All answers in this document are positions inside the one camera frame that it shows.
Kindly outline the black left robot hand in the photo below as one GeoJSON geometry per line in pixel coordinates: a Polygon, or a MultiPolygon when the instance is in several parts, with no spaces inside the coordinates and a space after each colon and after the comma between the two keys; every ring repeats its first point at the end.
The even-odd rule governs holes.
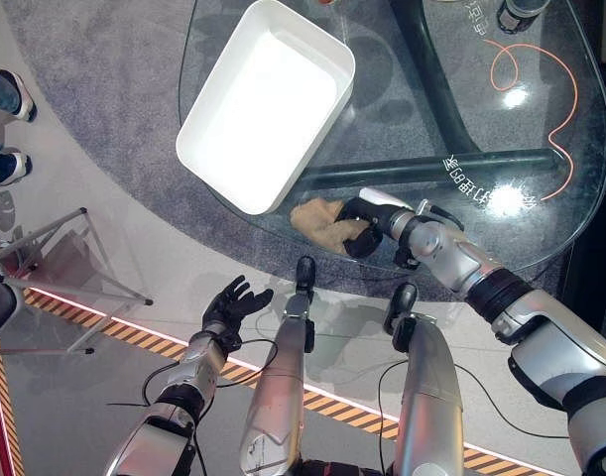
{"type": "Polygon", "coordinates": [[[239,331],[242,320],[264,309],[273,295],[272,289],[255,294],[245,277],[240,275],[212,300],[203,314],[201,329],[213,335],[225,352],[236,351],[241,346],[239,331]]]}

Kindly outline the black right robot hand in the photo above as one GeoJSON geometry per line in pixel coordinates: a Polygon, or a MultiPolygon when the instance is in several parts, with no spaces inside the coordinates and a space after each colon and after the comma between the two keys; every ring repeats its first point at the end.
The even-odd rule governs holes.
{"type": "Polygon", "coordinates": [[[343,241],[348,256],[366,258],[385,237],[399,241],[404,227],[415,215],[406,202],[373,187],[363,187],[358,195],[344,203],[335,222],[354,221],[364,224],[355,238],[343,241]]]}

